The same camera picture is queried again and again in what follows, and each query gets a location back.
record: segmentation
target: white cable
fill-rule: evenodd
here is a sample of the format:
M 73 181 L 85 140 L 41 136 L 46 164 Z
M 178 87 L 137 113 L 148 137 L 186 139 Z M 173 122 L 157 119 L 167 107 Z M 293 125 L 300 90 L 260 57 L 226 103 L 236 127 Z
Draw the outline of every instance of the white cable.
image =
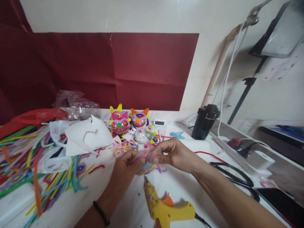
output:
M 242 40 L 241 40 L 240 46 L 238 47 L 238 49 L 237 49 L 237 51 L 236 51 L 236 54 L 235 54 L 235 56 L 234 56 L 234 58 L 233 58 L 232 63 L 234 62 L 235 57 L 238 55 L 238 52 L 240 51 L 241 45 L 242 45 L 242 43 L 243 43 L 243 41 L 244 41 L 244 38 L 245 38 L 245 36 L 246 36 L 246 34 L 247 34 L 248 28 L 249 28 L 249 27 L 247 27 L 246 30 L 245 30 L 244 36 L 243 36 L 243 38 L 242 38 Z M 223 78 L 221 85 L 218 87 L 218 90 L 217 90 L 216 94 L 214 95 L 212 104 L 214 104 L 215 98 L 216 98 L 216 96 L 217 96 L 217 94 L 218 94 L 218 92 L 219 92 L 219 89 L 222 87 L 222 85 L 223 85 L 223 83 L 224 83 L 226 77 L 227 77 L 227 74 L 226 74 L 225 77 Z
M 266 143 L 264 143 L 264 142 L 262 142 L 262 141 L 259 141 L 259 140 L 256 140 L 256 139 L 241 138 L 240 140 L 241 140 L 241 141 L 242 141 L 242 140 L 251 140 L 251 141 L 254 141 L 254 142 L 256 142 L 256 143 L 261 143 L 261 144 L 263 144 L 264 146 L 266 146 L 266 147 L 272 149 L 272 148 L 271 148 L 270 146 L 268 146 Z
M 244 26 L 245 23 L 242 24 L 238 34 L 237 34 L 237 39 L 234 43 L 234 47 L 233 47 L 233 51 L 232 51 L 232 56 L 231 56 L 231 59 L 230 59 L 230 64 L 229 64 L 229 67 L 228 67 L 228 70 L 227 70 L 227 77 L 225 79 L 225 84 L 224 84 L 224 88 L 223 88 L 223 94 L 222 94 L 222 102 L 221 102 L 221 114 L 220 114 L 220 118 L 219 118 L 219 125 L 218 125 L 218 137 L 220 136 L 219 135 L 219 129 L 221 127 L 221 123 L 222 123 L 222 116 L 223 116 L 223 102 L 224 102 L 224 95 L 225 95 L 225 88 L 226 88 L 226 85 L 227 85 L 227 80 L 228 80 L 228 77 L 229 77 L 229 73 L 230 73 L 230 69 L 231 69 L 231 66 L 232 66 L 232 63 L 233 63 L 233 58 L 234 58 L 234 54 L 235 54 L 235 51 L 236 51 L 236 47 L 237 47 L 237 43 L 238 43 L 238 40 L 240 38 L 240 34 L 242 32 L 242 29 L 243 29 L 243 26 Z

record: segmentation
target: yellow glue gun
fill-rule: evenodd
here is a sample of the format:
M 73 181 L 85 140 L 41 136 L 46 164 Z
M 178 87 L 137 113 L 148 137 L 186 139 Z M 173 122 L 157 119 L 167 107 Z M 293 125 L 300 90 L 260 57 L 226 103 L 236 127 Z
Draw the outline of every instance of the yellow glue gun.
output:
M 169 194 L 161 200 L 155 187 L 145 176 L 145 194 L 152 219 L 159 223 L 161 228 L 169 228 L 172 221 L 190 220 L 195 218 L 195 209 L 190 202 L 184 207 L 174 207 Z

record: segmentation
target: clear plastic bag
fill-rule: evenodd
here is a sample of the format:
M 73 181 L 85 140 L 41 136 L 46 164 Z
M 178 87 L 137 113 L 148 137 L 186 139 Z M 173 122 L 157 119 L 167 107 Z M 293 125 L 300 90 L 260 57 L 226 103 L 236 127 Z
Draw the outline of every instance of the clear plastic bag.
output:
M 68 112 L 68 120 L 89 119 L 91 115 L 99 117 L 99 104 L 84 97 L 80 91 L 59 90 L 54 108 L 64 108 Z

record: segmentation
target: smartphone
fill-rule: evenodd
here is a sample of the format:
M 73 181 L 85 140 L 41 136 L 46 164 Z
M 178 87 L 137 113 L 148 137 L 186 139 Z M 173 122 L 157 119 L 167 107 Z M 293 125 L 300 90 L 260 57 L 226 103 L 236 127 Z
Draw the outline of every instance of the smartphone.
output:
M 257 192 L 294 228 L 304 227 L 304 208 L 277 188 L 258 188 Z

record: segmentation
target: red plug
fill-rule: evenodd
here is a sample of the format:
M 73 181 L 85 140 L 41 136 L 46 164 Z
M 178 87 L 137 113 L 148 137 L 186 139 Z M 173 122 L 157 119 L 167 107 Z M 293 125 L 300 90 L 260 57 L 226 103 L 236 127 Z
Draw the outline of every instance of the red plug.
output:
M 228 142 L 228 145 L 229 145 L 231 148 L 235 149 L 235 150 L 240 149 L 240 148 L 241 148 L 241 144 L 242 144 L 242 141 L 239 140 L 238 138 L 233 138 L 232 140 L 230 140 L 230 141 Z

